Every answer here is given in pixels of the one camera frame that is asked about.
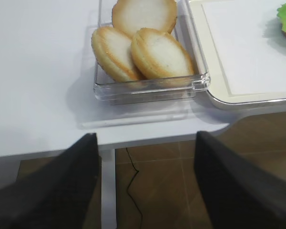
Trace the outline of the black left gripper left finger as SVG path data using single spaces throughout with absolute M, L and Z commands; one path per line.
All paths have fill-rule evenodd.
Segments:
M 81 229 L 97 183 L 97 135 L 0 189 L 0 229 Z

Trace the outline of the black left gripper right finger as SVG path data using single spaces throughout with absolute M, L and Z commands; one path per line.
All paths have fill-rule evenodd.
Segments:
M 215 229 L 286 229 L 286 181 L 209 132 L 196 134 L 194 173 Z

